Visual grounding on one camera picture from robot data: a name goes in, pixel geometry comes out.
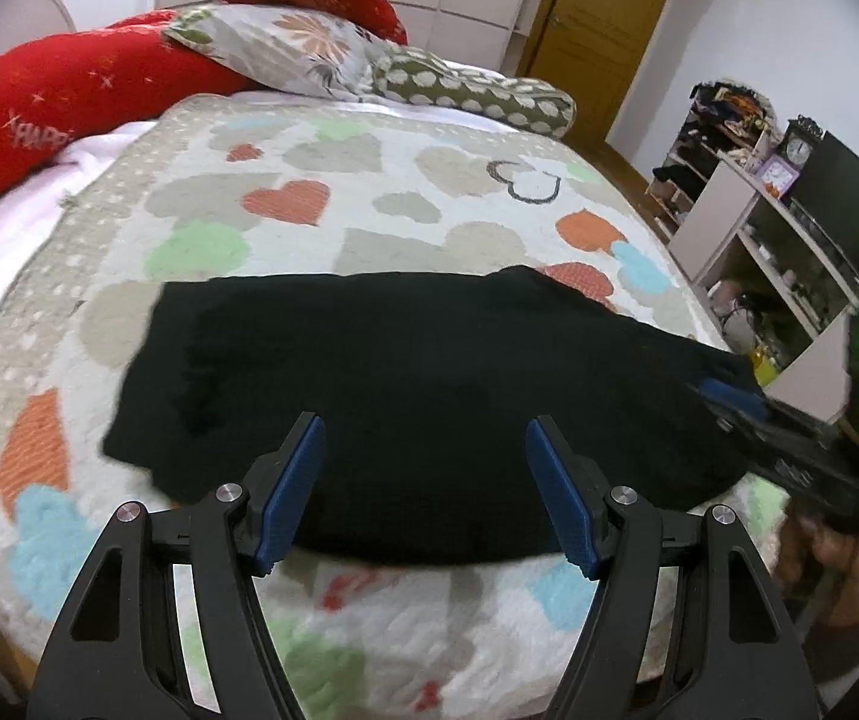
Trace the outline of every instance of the orange heart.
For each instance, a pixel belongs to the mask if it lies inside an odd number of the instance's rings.
[[[626,240],[607,220],[585,210],[562,217],[556,231],[571,247],[583,251],[609,251],[616,241]]]
[[[226,162],[243,162],[247,159],[258,159],[262,156],[262,149],[255,148],[252,143],[239,143],[233,146],[226,154]]]
[[[258,217],[291,224],[319,222],[330,202],[330,187],[320,181],[289,181],[280,189],[256,189],[243,197],[243,208]]]
[[[68,467],[58,391],[53,388],[30,395],[0,458],[0,500],[5,513],[13,519],[15,499],[29,485],[69,490]]]

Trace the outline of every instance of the blue heart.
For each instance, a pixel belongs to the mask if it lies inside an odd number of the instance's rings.
[[[8,559],[13,584],[33,614],[55,622],[99,533],[69,495],[46,485],[29,485],[14,508],[19,541]]]
[[[250,127],[264,127],[266,124],[287,122],[282,116],[271,113],[250,114],[248,116],[237,116],[222,123],[224,129],[249,129]]]
[[[575,565],[560,560],[546,573],[526,585],[549,624],[557,631],[578,631],[596,593],[596,582],[589,581]]]
[[[634,245],[625,241],[616,241],[610,248],[610,252],[626,269],[626,277],[633,286],[644,293],[658,295],[672,287],[669,276],[660,271],[656,264]]]

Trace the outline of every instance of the screw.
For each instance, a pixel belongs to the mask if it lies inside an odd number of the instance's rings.
[[[632,504],[639,500],[639,495],[637,495],[636,490],[627,488],[624,485],[619,485],[618,488],[613,488],[610,495],[613,496],[613,501],[623,504],[623,506],[632,506]]]
[[[732,525],[735,522],[735,512],[728,506],[720,504],[713,507],[713,519],[723,525]]]
[[[232,503],[243,494],[243,488],[239,487],[235,482],[229,482],[227,485],[220,485],[216,490],[216,498],[219,498],[223,503]]]
[[[140,512],[142,512],[142,507],[135,501],[130,501],[116,509],[116,519],[120,522],[132,522],[133,519],[139,517]]]

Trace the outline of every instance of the white sheet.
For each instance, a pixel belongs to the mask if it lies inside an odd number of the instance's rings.
[[[291,103],[298,95],[282,92],[242,92],[234,98],[248,103]],[[375,111],[402,119],[448,122],[488,132],[511,131],[512,127],[465,111],[445,108],[413,108],[392,103],[332,103],[344,110]],[[57,156],[55,165],[29,177],[0,197],[0,303],[25,264],[49,239],[62,216],[61,202],[80,193],[122,154],[130,143],[155,127],[155,122],[123,124],[107,135],[96,135],[71,143]]]

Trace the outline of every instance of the bedspread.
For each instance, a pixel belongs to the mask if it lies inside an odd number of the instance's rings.
[[[69,203],[0,310],[1,628],[38,657],[114,509],[170,505],[98,450],[162,282],[517,264],[721,346],[642,220],[560,143],[315,101],[176,105]],[[759,484],[726,500],[770,535]],[[594,586],[561,556],[399,570],[295,551],[258,592],[313,720],[503,718],[546,707]],[[212,707],[183,571],[176,601],[194,695]],[[658,673],[670,609],[666,577],[644,676]]]

